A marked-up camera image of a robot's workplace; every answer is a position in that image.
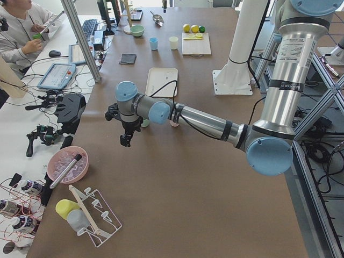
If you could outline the green plastic cup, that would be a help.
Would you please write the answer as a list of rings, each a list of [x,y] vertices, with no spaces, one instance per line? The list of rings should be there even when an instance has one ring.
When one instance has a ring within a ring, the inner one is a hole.
[[[142,124],[141,124],[141,127],[145,128],[145,127],[148,127],[150,124],[150,121],[148,119],[144,119]]]

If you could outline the pink plastic cup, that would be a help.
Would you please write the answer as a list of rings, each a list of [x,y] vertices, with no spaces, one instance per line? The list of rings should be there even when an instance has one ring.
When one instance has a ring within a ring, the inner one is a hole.
[[[169,122],[170,122],[170,125],[171,125],[172,127],[178,127],[178,126],[180,126],[179,123],[176,123],[176,122],[174,122],[174,121],[172,121],[172,120],[170,120]]]

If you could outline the blue plastic cup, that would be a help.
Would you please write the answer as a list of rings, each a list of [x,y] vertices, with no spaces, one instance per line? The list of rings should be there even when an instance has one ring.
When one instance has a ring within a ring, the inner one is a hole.
[[[159,39],[158,39],[158,38],[156,38],[156,37],[151,37],[151,38],[149,39],[150,49],[151,49],[152,51],[158,50],[158,43],[159,43]]]

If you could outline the cream plastic cup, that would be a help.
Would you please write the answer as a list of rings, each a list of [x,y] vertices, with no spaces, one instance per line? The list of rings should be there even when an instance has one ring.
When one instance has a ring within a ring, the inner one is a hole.
[[[177,50],[178,49],[178,40],[179,38],[176,36],[169,37],[169,44],[171,50]]]

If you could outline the metal muddler tube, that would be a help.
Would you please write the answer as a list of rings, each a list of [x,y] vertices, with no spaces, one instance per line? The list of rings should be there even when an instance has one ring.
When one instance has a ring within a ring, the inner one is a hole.
[[[76,154],[76,156],[72,159],[69,165],[65,167],[63,172],[50,184],[49,188],[54,189],[63,179],[64,177],[70,172],[70,170],[79,162],[82,158],[81,154]]]

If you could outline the yellow cup on rack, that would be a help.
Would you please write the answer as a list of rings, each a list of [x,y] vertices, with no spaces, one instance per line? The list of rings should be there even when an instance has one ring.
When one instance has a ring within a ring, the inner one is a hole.
[[[55,211],[60,217],[62,217],[64,220],[67,220],[69,213],[72,210],[78,210],[79,208],[80,206],[76,202],[68,199],[62,199],[56,204]]]

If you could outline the grey cup on rack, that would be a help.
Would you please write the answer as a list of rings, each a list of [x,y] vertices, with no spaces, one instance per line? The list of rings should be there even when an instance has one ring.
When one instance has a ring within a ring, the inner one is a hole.
[[[67,222],[76,232],[90,225],[88,218],[81,209],[70,211],[67,216]]]

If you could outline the wooden cup tree stand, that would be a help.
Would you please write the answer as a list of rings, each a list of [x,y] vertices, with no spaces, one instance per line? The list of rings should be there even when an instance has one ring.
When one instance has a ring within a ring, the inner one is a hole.
[[[128,24],[124,26],[123,31],[126,34],[131,34],[132,20],[131,20],[131,5],[129,5],[128,0],[120,0],[124,5],[126,13],[122,17],[126,17]]]

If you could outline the wooden cutting board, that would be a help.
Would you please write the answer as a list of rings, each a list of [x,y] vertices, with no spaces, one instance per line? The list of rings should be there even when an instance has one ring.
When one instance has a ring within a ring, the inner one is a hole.
[[[183,40],[189,34],[182,33],[182,55],[184,56],[211,56],[211,47],[208,33],[203,34],[203,40]]]

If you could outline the black keyboard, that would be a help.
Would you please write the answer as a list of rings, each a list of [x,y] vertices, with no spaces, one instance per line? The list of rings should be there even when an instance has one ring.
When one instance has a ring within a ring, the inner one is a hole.
[[[86,41],[90,41],[91,36],[94,34],[98,25],[97,19],[85,20],[82,24],[82,30],[85,35]]]

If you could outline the yellow plastic knife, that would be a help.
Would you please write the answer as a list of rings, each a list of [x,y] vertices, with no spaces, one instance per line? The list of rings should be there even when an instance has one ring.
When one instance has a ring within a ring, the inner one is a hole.
[[[193,37],[193,38],[190,38],[190,37],[185,37],[183,38],[183,40],[203,40],[203,38],[198,38],[198,37]]]

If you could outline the lemon half slice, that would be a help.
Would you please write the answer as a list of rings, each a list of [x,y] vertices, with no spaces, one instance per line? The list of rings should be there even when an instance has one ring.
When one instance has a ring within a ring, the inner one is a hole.
[[[202,39],[203,38],[203,34],[202,33],[196,33],[195,37],[198,39]]]

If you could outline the green lime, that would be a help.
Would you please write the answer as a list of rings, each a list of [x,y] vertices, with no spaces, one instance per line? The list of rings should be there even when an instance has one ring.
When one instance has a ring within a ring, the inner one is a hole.
[[[206,31],[206,28],[204,26],[199,26],[199,32],[204,33]]]

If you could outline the seated person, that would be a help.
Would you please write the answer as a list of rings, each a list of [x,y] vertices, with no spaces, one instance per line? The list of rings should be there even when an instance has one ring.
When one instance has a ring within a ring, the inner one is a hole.
[[[61,26],[62,18],[33,1],[1,1],[1,17],[8,30],[1,32],[1,57],[25,74]]]

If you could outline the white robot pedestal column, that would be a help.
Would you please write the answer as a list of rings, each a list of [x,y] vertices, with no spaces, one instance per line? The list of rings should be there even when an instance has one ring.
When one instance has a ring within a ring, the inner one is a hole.
[[[269,7],[268,0],[245,0],[239,12],[228,62],[213,71],[216,95],[252,95],[248,64],[260,25]]]

